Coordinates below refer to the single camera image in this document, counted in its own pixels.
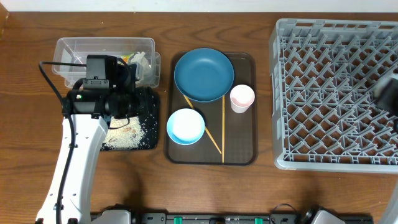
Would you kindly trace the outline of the yellow snack wrapper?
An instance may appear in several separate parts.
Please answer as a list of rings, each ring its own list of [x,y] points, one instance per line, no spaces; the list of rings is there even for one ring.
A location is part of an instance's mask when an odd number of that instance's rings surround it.
[[[122,56],[121,56],[122,60],[123,60],[125,63],[127,63],[127,64],[132,63],[133,57],[134,57],[134,53],[131,53],[131,54],[129,54],[129,55],[122,55]]]

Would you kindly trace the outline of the light blue bowl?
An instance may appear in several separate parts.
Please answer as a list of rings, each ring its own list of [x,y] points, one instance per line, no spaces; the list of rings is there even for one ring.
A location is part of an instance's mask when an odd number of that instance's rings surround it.
[[[196,110],[182,108],[170,115],[166,128],[173,142],[187,146],[201,139],[205,132],[205,121]]]

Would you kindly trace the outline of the pink cup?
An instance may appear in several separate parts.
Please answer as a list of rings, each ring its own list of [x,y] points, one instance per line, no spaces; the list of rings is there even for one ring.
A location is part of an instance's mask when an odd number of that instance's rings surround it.
[[[235,113],[244,113],[254,103],[254,90],[248,85],[236,85],[230,93],[231,109]]]

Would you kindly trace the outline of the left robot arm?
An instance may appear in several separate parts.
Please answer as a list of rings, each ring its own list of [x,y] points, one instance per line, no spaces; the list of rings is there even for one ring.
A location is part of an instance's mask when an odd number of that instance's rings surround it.
[[[160,98],[136,86],[138,65],[90,55],[86,76],[60,100],[63,135],[50,190],[36,223],[91,223],[91,193],[101,148],[153,149],[159,139]]]

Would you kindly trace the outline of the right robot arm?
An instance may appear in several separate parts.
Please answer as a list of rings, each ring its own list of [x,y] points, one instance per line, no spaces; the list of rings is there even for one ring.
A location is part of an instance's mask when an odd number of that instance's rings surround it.
[[[376,83],[373,91],[376,106],[397,116],[397,74],[384,75]],[[397,224],[397,184],[379,224]]]

